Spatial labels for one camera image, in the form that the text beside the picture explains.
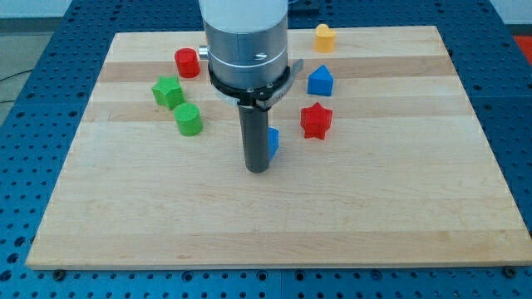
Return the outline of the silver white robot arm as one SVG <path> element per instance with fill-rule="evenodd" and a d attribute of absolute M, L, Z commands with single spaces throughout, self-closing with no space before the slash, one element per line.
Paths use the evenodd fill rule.
<path fill-rule="evenodd" d="M 244 93 L 286 80 L 286 0 L 199 0 L 199 8 L 216 88 Z"/>

